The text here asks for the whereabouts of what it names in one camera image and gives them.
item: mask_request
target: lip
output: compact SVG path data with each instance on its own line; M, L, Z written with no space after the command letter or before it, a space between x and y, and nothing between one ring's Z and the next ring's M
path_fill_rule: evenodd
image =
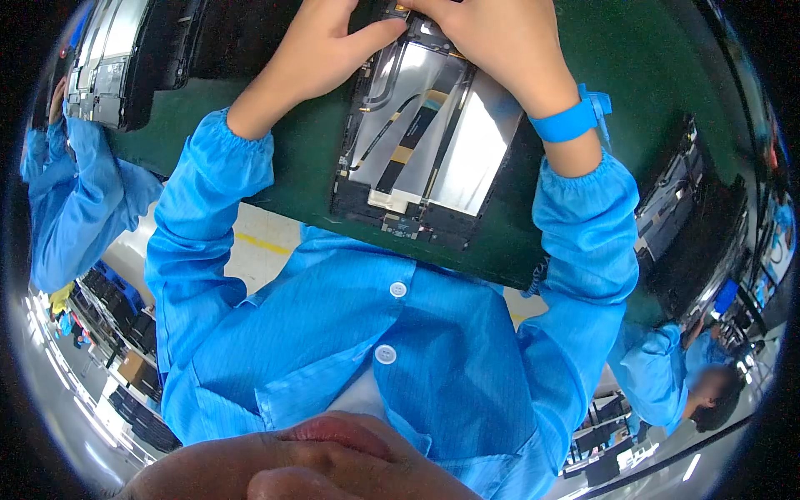
M322 415L282 430L281 441L335 442L351 450L391 462L389 445L372 431L357 423L330 415Z

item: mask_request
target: dark hair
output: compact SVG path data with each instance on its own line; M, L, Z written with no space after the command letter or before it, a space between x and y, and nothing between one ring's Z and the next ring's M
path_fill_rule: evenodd
M697 432L717 430L734 414L739 396L745 388L744 378L733 366L719 368L727 376L727 381L720 389L720 394L714 400L714 407L698 407L691 415L697 424Z

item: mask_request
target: elastic cuff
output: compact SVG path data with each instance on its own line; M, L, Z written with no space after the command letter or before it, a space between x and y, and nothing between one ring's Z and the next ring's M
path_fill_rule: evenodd
M588 174L575 178L563 177L559 174L556 174L550 168L550 163L547 161L547 157L542 158L542 168L539 171L539 177L541 178L542 184L544 186L554 186L564 190L585 189L588 186L600 183L602 178L614 170L621 168L627 173L628 170L619 162L619 160L611 156L605 148L601 147L601 150L602 159L600 160L600 165L598 165L596 169Z
M251 141L241 138L234 134L228 127L228 111L230 111L230 107L209 113L208 116L200 122L195 133L198 134L201 129L207 127L205 132L218 141L219 145L224 149L246 150L253 153L266 152L265 146L272 143L272 130L260 139Z
M47 134L48 135L55 134L56 132L59 132L58 128L63 126L64 126L64 115L61 115L58 117L56 123L47 124Z

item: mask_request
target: blue wrist strap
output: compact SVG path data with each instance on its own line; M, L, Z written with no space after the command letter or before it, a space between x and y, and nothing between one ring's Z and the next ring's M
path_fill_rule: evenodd
M536 132L543 141L567 142L578 138L587 130L600 127L608 150L611 150L611 137L606 126L606 114L611 114L611 97L602 92L587 92L586 84L578 85L580 104L559 114L541 120L531 119Z

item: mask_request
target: yellow tape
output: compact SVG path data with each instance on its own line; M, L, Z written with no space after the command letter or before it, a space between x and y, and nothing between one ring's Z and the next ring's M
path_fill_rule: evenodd
M392 161L402 163L403 165L407 164L411 155L414 153L409 147L405 146L398 146L396 150L394 150L394 154L392 154Z
M263 248L264 250L269 250L270 252L275 252L276 254L280 255L291 255L292 251L283 248L282 246L273 245L270 242L265 242L264 240L258 239L255 236L250 236L249 234L244 233L235 233L234 238L237 240L243 241L245 243L249 243L251 245L257 246L258 248Z
M428 99L438 103L439 105L443 105L447 100L448 94L444 92L439 92L438 90L429 90L428 91Z

